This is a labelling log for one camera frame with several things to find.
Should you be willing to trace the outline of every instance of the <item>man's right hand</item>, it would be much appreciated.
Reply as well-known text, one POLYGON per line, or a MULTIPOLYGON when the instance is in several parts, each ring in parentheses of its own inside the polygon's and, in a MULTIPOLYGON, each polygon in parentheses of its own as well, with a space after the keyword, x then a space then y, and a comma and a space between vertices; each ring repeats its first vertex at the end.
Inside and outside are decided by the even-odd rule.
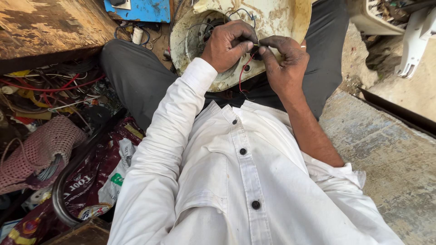
POLYGON ((271 36, 259 42, 262 45, 259 53, 265 63, 269 84, 280 100, 304 97, 301 85, 309 61, 306 40, 300 45, 290 37, 271 36), (279 64, 268 46, 277 48, 285 60, 279 64))

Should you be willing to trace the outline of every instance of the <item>shirt pocket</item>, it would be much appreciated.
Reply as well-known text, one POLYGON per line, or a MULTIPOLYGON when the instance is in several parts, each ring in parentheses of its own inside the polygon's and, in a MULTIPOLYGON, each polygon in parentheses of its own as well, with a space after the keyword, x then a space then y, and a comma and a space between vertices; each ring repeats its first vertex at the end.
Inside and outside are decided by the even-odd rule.
POLYGON ((227 214, 227 166, 226 155, 210 152, 185 164, 178 180, 175 224, 183 211, 194 207, 214 207, 227 214))

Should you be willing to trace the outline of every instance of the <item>blue electrical box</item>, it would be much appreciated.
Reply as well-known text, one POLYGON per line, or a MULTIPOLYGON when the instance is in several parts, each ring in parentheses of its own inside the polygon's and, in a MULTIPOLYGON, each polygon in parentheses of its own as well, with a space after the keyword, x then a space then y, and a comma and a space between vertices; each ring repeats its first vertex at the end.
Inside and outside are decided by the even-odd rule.
POLYGON ((109 0, 105 1, 106 11, 115 20, 136 20, 149 22, 171 21, 171 0, 126 0, 114 7, 109 0))

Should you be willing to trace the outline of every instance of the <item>shirt button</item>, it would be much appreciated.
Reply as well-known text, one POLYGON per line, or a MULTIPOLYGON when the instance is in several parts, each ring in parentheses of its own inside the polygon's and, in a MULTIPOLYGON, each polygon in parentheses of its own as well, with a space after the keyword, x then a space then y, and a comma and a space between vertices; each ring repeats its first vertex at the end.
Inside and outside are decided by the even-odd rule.
POLYGON ((258 201, 253 201, 251 203, 251 206, 253 207, 254 210, 258 210, 260 208, 260 202, 258 201))

